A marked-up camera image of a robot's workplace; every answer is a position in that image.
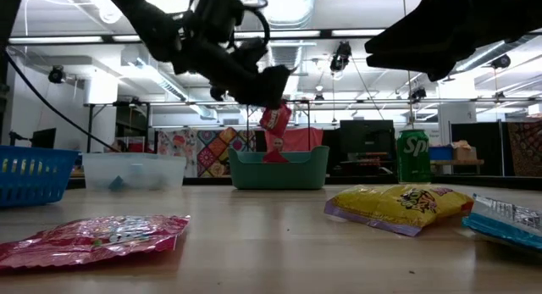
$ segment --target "blue plastic basket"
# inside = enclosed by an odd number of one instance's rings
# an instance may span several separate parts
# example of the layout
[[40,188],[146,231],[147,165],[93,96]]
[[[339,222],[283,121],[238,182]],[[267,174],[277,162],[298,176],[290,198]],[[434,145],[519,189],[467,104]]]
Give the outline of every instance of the blue plastic basket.
[[0,207],[60,201],[77,155],[70,150],[0,146]]

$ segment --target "yellow chip bag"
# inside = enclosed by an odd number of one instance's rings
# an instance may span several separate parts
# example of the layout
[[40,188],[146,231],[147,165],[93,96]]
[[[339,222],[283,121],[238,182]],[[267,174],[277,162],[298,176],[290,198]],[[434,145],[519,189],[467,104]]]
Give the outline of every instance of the yellow chip bag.
[[324,212],[415,236],[439,218],[468,211],[471,197],[434,185],[355,186],[329,199]]

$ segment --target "red object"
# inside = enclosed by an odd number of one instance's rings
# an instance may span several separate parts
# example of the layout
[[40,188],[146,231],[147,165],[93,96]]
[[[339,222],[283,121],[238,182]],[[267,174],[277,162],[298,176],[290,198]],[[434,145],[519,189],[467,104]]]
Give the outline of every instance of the red object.
[[82,219],[0,244],[0,269],[93,263],[134,252],[173,250],[190,217]]
[[[131,143],[128,145],[129,153],[143,153],[143,144],[142,143]],[[148,147],[145,151],[146,153],[154,153],[154,151]]]
[[279,109],[266,109],[263,112],[260,125],[274,136],[282,137],[284,135],[288,121],[290,121],[291,110],[281,104]]
[[288,159],[283,157],[278,149],[274,149],[270,153],[263,156],[264,163],[289,163]]
[[[293,151],[311,151],[314,147],[322,145],[322,138],[324,137],[324,131],[320,129],[311,128],[286,130],[282,136],[282,152]],[[275,139],[280,138],[275,136],[271,132],[265,132],[265,141],[268,145],[268,151],[275,148]]]

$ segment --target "clear plastic bin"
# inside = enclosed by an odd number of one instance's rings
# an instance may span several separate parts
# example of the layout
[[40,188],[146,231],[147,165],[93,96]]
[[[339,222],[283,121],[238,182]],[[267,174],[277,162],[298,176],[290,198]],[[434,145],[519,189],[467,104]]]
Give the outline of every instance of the clear plastic bin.
[[175,189],[183,185],[186,158],[149,153],[83,153],[86,189]]

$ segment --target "monitor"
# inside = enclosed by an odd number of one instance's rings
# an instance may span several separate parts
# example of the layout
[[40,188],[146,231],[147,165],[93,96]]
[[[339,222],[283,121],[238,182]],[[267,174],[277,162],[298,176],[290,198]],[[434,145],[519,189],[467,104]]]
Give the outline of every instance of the monitor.
[[342,120],[340,140],[343,153],[392,153],[393,120]]
[[39,130],[32,135],[32,147],[54,148],[54,138],[57,135],[57,129]]

